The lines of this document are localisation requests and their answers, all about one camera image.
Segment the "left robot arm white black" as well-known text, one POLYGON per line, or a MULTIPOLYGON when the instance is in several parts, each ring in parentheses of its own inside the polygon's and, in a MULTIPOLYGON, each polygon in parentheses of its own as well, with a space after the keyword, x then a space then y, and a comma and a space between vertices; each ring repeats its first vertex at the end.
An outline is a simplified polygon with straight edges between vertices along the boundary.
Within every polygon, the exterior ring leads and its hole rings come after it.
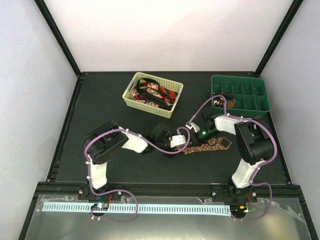
POLYGON ((125 149, 143 155, 158 150, 175 155, 185 150, 190 140, 190 130, 186 127, 178 128, 174 134, 167 124, 160 122, 149 133, 141 135, 112 120, 107 121, 83 141, 87 179, 91 185, 89 193, 97 200, 107 195, 107 166, 114 152, 125 149))

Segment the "cream plastic basket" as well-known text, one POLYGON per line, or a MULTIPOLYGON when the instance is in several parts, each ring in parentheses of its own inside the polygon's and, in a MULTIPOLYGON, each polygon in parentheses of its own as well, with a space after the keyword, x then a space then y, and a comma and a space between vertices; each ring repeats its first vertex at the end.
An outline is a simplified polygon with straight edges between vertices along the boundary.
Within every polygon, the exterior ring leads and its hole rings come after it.
POLYGON ((180 82, 136 72, 122 98, 129 107, 169 119, 183 87, 180 82))

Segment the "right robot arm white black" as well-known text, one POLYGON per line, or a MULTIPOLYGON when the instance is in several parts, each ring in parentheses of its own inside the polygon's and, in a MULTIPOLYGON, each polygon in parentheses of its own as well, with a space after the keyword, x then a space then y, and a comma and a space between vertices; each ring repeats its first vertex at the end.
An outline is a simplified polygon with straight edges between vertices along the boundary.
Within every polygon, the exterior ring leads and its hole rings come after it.
POLYGON ((218 132, 236 136, 241 159, 231 177, 233 185, 227 189, 228 198, 234 202, 246 195, 245 188, 253 183, 260 168, 278 154, 277 143, 262 116, 248 118, 227 113, 206 117, 204 129, 191 121, 186 126, 193 131, 197 144, 208 142, 218 132))

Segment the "brown floral tie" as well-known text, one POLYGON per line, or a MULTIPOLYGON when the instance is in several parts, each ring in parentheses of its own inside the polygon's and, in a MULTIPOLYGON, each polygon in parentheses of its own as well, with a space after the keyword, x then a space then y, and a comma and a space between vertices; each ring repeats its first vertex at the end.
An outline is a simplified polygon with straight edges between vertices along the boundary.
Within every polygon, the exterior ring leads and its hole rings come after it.
POLYGON ((182 152, 185 155, 199 153, 199 152, 212 152, 212 151, 226 151, 232 145, 232 142, 226 137, 211 138, 207 143, 199 146, 188 146, 182 152))

